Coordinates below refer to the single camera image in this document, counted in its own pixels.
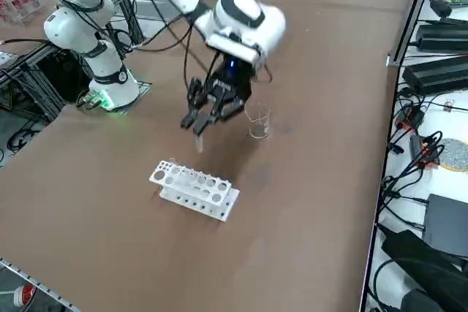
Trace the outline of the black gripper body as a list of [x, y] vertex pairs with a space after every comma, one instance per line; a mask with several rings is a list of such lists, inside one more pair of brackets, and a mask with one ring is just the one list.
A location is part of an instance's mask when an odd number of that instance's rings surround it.
[[221, 64], [205, 80], [205, 93], [213, 102], [224, 94], [222, 104], [245, 104], [252, 94], [253, 76], [254, 68], [250, 63], [223, 54]]

